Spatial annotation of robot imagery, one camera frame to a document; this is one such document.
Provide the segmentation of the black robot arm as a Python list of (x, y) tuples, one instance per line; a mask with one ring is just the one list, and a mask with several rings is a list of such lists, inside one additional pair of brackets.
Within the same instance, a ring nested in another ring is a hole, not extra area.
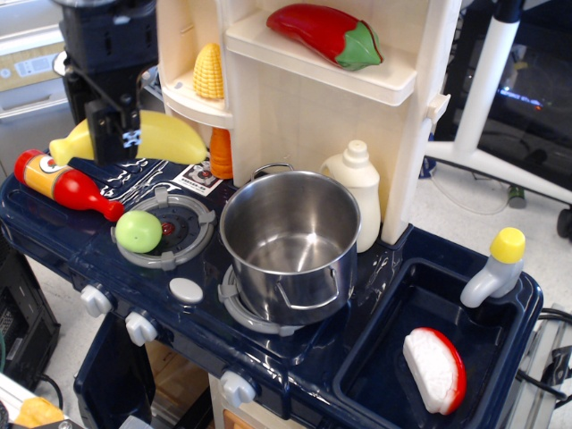
[(134, 159), (141, 143), (139, 92), (158, 64), (155, 1), (58, 1), (63, 84), (74, 121), (88, 125), (97, 164)]

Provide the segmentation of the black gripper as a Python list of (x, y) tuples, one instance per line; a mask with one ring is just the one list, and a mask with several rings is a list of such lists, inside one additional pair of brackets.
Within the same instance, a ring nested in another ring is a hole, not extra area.
[(66, 64), (63, 83), (76, 124), (85, 118), (96, 164), (117, 164), (141, 143), (140, 79), (143, 70), (127, 67), (88, 74)]

